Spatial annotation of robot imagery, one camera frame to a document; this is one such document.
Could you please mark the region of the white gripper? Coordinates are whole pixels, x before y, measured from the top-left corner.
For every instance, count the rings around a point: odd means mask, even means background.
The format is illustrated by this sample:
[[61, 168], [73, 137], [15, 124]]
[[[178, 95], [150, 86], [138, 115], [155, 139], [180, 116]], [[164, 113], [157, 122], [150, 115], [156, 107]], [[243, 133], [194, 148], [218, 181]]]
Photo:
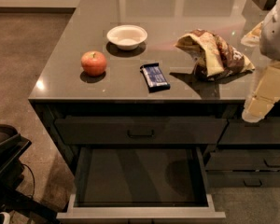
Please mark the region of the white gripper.
[[[263, 22], [244, 35], [241, 43], [248, 47], [259, 45], [263, 55], [280, 61], [280, 0], [276, 0]], [[261, 121], [279, 100], [280, 62], [271, 62], [262, 72], [252, 96], [245, 101], [242, 119], [249, 123]]]

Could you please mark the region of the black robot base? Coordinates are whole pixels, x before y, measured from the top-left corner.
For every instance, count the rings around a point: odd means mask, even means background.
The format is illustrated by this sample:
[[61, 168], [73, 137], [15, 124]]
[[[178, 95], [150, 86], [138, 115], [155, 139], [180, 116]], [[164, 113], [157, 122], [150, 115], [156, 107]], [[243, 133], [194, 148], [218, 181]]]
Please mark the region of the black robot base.
[[55, 211], [16, 191], [23, 180], [20, 156], [31, 144], [14, 127], [0, 124], [0, 224], [10, 223], [10, 211], [34, 213], [48, 224], [60, 224]]

